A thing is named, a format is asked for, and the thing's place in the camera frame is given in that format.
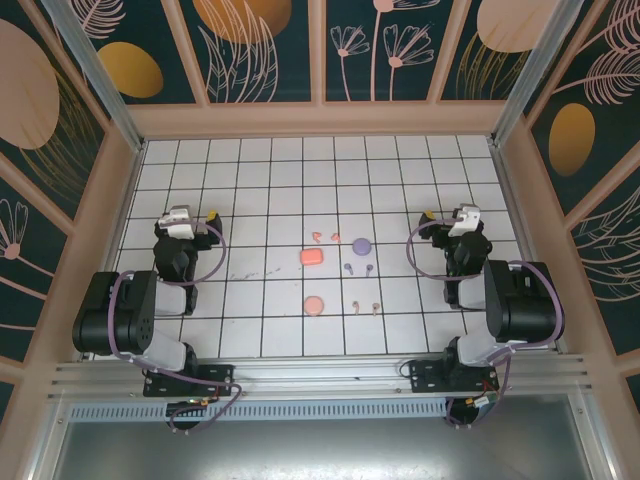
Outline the grey metal sheet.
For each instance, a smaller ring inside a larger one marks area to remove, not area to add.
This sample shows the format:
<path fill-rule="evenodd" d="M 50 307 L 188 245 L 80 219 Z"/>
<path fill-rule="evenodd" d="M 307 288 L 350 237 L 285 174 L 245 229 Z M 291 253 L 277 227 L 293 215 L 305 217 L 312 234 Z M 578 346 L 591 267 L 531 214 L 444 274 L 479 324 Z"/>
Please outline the grey metal sheet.
<path fill-rule="evenodd" d="M 618 480 L 563 396 L 506 399 L 476 427 L 440 418 L 74 423 L 54 480 Z"/>

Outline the aluminium side rail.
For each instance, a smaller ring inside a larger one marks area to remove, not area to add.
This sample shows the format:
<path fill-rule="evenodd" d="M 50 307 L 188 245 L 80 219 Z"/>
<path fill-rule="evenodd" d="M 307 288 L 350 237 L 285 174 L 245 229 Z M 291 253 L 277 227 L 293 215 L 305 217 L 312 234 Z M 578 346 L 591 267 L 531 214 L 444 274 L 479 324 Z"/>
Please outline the aluminium side rail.
<path fill-rule="evenodd" d="M 111 140 L 101 150 L 83 198 L 74 257 L 78 273 L 74 279 L 78 305 L 71 324 L 74 348 L 83 353 L 108 353 L 106 310 L 114 270 L 116 241 L 124 231 L 126 210 L 141 167 L 141 152 L 116 146 Z"/>
<path fill-rule="evenodd" d="M 564 341 L 572 353 L 593 353 L 592 309 L 575 252 L 563 225 L 555 192 L 529 133 L 514 132 L 500 148 L 509 185 L 525 223 L 527 241 L 536 260 L 544 262 L 565 311 Z"/>

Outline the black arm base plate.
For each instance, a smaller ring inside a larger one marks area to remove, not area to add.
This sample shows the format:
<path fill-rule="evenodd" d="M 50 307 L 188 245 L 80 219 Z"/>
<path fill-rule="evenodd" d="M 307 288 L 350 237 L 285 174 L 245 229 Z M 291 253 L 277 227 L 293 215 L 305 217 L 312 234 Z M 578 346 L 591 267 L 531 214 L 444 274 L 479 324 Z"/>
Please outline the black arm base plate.
<path fill-rule="evenodd" d="M 459 363 L 446 365 L 443 360 L 410 360 L 408 377 L 413 393 L 479 395 L 500 388 L 497 373 L 492 367 L 469 367 Z"/>
<path fill-rule="evenodd" d="M 229 384 L 234 380 L 234 369 L 230 364 L 203 364 L 180 371 L 181 375 L 190 378 L 223 383 L 222 387 L 186 382 L 165 374 L 145 371 L 142 394 L 146 398 L 228 397 L 231 395 Z"/>

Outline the aluminium mounting rail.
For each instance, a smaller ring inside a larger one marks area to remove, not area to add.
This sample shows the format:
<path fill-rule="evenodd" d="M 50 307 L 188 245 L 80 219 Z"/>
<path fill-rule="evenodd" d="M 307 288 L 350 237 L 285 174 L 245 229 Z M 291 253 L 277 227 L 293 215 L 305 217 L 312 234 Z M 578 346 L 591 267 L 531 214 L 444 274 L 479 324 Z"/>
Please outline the aluminium mounting rail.
<path fill-rule="evenodd" d="M 404 398 L 411 394 L 407 355 L 337 357 L 232 358 L 234 380 L 246 400 L 311 400 Z M 593 382 L 583 358 L 555 352 L 522 352 L 511 363 L 510 375 L 497 368 L 510 395 L 588 392 Z M 139 368 L 115 360 L 62 363 L 45 388 L 56 400 L 141 399 L 144 377 Z"/>

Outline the aluminium corner post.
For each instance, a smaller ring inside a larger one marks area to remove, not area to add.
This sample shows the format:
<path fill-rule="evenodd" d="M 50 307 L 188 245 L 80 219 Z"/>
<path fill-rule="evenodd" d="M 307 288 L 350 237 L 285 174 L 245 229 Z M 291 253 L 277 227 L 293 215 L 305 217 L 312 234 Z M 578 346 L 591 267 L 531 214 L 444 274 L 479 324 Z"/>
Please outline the aluminium corner post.
<path fill-rule="evenodd" d="M 74 57 L 84 69 L 89 82 L 111 115 L 111 119 L 134 153 L 139 153 L 142 139 L 133 118 L 116 90 L 89 37 L 84 33 L 72 7 L 66 0 L 41 0 L 57 25 Z"/>
<path fill-rule="evenodd" d="M 584 0 L 558 0 L 536 46 L 511 90 L 491 132 L 490 146 L 499 150 L 508 140 L 537 86 L 574 25 Z"/>

